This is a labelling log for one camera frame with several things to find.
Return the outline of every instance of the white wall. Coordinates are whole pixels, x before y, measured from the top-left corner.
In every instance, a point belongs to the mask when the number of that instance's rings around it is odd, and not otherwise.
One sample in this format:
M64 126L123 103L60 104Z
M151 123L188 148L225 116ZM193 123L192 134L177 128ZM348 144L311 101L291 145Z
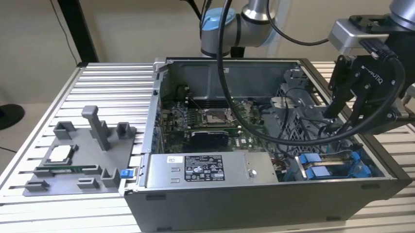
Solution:
M0 1L0 101L51 102L75 68L48 0Z
M201 8L203 0L196 0ZM236 12L247 0L235 0ZM223 1L213 1L212 8ZM151 62L155 57L200 56L199 21L179 0L83 0L96 52L101 61ZM247 56L265 56L249 48Z
M332 24L351 15L383 15L390 12L392 0L291 0L283 31L296 40L312 42L327 38ZM339 53L328 43L300 46L279 40L279 57L308 58L311 61L334 61Z
M386 13L388 2L292 0L284 31L303 40L323 38L338 17ZM245 3L233 1L237 12ZM212 7L221 4L215 0ZM81 7L101 62L200 55L197 18L184 1L81 0ZM265 57L267 48L247 48L245 56ZM277 56L334 60L338 54L330 45L305 48L281 40ZM73 69L49 1L0 0L0 102L51 102Z

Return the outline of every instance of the green circuit board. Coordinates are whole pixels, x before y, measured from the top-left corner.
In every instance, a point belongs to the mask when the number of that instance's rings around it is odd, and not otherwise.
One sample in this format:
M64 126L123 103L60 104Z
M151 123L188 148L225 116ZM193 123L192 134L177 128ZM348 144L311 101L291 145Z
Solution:
M263 119L253 102L241 101L235 105L243 118L260 132L265 133ZM165 153L273 151L271 145L261 142L241 128L228 108L187 108L184 104L177 103L163 111L163 132ZM192 137L196 133L220 134L227 144L220 147L197 148L192 145Z

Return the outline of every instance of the aluminum extrusion table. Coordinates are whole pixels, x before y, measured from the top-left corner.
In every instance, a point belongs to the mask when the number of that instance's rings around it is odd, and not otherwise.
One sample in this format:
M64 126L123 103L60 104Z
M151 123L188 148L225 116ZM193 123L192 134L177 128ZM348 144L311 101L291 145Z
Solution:
M313 62L313 66L328 80L334 63ZM76 127L88 127L87 120L80 116L85 105L97 105L100 119L107 121L108 126L128 121L137 128L129 166L139 165L152 74L152 64L96 63L76 69L0 176L0 232L140 232L119 193L24 197L23 185L31 179L31 171L39 165L53 141L52 128L56 123L69 120ZM415 127L403 126L376 138L415 180ZM219 232L285 231L415 232L415 182L390 200L370 203L346 222Z

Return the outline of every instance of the floor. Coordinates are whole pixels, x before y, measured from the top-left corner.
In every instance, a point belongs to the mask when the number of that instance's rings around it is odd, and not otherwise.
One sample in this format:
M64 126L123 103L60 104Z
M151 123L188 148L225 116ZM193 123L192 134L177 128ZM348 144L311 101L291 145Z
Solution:
M24 108L25 115L21 121L9 127L0 130L0 147L17 151L31 134L41 116L44 115L49 103L20 104ZM9 161L15 156L13 152L0 149L0 174L3 173Z

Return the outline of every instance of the power supply label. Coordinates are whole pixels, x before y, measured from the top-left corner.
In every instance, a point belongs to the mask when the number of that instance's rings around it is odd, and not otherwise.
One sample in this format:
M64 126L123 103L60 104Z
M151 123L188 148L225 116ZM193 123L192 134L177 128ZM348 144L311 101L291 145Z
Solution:
M185 156L184 180L187 182L224 181L221 155Z

